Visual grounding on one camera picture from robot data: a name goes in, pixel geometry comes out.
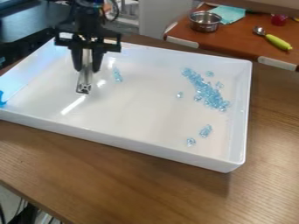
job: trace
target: red object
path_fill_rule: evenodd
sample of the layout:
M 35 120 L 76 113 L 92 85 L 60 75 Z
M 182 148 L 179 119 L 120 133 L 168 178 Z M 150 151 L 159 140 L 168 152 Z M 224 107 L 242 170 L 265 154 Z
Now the red object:
M 283 26 L 287 23 L 287 18 L 288 18 L 287 16 L 281 14 L 272 15 L 271 23 L 273 25 Z

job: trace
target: yellow handle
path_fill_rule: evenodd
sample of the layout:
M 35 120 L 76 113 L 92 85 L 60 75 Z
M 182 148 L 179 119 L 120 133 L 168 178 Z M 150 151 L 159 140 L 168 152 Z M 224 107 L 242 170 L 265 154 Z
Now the yellow handle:
M 285 51 L 289 51 L 289 50 L 292 50 L 293 47 L 287 43 L 286 41 L 280 39 L 280 38 L 277 38 L 276 36 L 273 36 L 271 34 L 267 34 L 266 35 L 266 38 L 272 43 L 274 44 L 275 46 L 281 48 L 282 50 L 285 50 Z

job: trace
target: blue object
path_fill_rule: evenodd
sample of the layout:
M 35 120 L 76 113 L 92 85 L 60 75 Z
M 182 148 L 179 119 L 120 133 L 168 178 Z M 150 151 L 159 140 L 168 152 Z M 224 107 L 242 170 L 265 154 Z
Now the blue object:
M 245 9 L 225 5 L 220 5 L 219 7 L 209 11 L 221 16 L 222 20 L 220 22 L 224 25 L 232 24 L 245 16 Z
M 123 81 L 123 78 L 121 76 L 121 72 L 117 67 L 115 67 L 113 69 L 113 76 L 115 77 L 116 82 L 122 82 Z
M 210 124 L 207 124 L 201 131 L 199 131 L 199 135 L 201 135 L 202 137 L 208 137 L 211 132 L 212 126 Z
M 196 94 L 196 95 L 194 96 L 194 101 L 195 101 L 195 102 L 200 102 L 201 99 L 203 99 L 203 97 L 202 97 L 200 94 Z
M 187 146 L 191 147 L 196 144 L 196 141 L 193 137 L 187 138 Z
M 218 109 L 222 112 L 226 111 L 230 102 L 225 101 L 217 88 L 213 88 L 211 82 L 205 82 L 200 74 L 194 72 L 190 68 L 185 68 L 182 75 L 186 77 L 189 82 L 194 86 L 196 95 L 194 101 L 199 102 L 203 99 L 203 103 L 212 108 Z
M 177 93 L 177 98 L 183 98 L 184 96 L 184 93 L 183 92 L 178 92 Z
M 213 77 L 213 76 L 214 76 L 214 72 L 212 72 L 212 71 L 207 71 L 207 72 L 205 72 L 205 75 L 206 75 L 207 77 Z
M 216 88 L 223 88 L 224 87 L 224 85 L 219 81 L 216 82 L 215 86 L 216 86 Z
M 2 101 L 2 96 L 3 96 L 4 92 L 0 90 L 0 106 L 3 106 L 6 104 L 7 101 Z

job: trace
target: spoon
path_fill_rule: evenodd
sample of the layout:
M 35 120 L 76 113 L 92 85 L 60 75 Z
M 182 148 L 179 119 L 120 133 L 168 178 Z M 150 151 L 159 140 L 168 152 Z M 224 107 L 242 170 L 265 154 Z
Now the spoon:
M 265 37 L 267 40 L 269 40 L 273 45 L 281 48 L 284 51 L 292 50 L 293 47 L 287 43 L 286 41 L 277 38 L 276 36 L 273 36 L 271 34 L 266 34 L 266 31 L 261 26 L 255 26 L 254 27 L 254 33 L 260 36 Z

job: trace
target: blue cloth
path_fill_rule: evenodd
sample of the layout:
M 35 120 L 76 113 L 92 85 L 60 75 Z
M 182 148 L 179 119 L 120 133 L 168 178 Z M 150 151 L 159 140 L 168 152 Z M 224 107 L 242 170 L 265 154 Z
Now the blue cloth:
M 242 19 L 245 16 L 245 10 L 241 8 L 229 7 L 220 5 L 219 7 L 209 10 L 212 13 L 222 17 L 221 24 L 229 25 L 233 22 Z

